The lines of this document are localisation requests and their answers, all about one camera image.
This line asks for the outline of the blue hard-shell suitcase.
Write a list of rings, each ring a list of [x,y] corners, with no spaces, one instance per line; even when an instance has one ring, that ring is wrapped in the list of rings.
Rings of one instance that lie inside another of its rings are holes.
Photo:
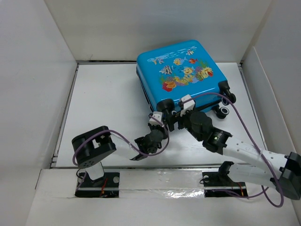
[[[172,99],[179,111],[180,99],[190,95],[203,112],[213,110],[224,119],[236,97],[225,75],[197,40],[187,40],[141,53],[136,60],[146,100],[152,111],[164,99]]]

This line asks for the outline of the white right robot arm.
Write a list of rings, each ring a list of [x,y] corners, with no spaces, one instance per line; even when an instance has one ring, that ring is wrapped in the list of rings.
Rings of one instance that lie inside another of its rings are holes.
[[[213,126],[212,119],[204,112],[187,111],[185,114],[165,114],[170,130],[174,124],[186,129],[203,147],[213,153],[232,157],[246,162],[239,165],[230,161],[219,168],[217,179],[222,185],[230,182],[248,182],[271,187],[291,200],[301,198],[301,156],[291,152],[289,155],[256,149],[241,141],[229,132]]]

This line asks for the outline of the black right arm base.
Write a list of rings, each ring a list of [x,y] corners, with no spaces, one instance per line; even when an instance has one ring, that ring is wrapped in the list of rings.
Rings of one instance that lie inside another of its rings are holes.
[[[248,197],[245,182],[233,182],[218,172],[205,171],[202,176],[199,183],[204,187],[206,198]]]

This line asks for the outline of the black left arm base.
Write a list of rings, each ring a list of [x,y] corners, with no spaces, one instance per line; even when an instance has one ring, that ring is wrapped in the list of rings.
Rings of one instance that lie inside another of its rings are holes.
[[[119,172],[105,172],[99,180],[91,180],[85,172],[77,173],[75,196],[78,198],[118,198]]]

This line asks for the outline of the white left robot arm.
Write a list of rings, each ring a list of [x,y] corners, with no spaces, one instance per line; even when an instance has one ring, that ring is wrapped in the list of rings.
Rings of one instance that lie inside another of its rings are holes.
[[[100,126],[96,129],[76,136],[71,140],[74,154],[72,162],[79,170],[84,170],[84,175],[77,175],[79,189],[88,179],[93,186],[101,186],[106,182],[106,175],[103,170],[102,160],[113,154],[117,147],[111,135],[117,135],[125,141],[130,148],[138,152],[132,161],[140,161],[162,153],[169,144],[169,133],[165,125],[150,127],[150,133],[144,137],[135,139],[137,146],[134,146],[119,132],[109,129],[107,126]]]

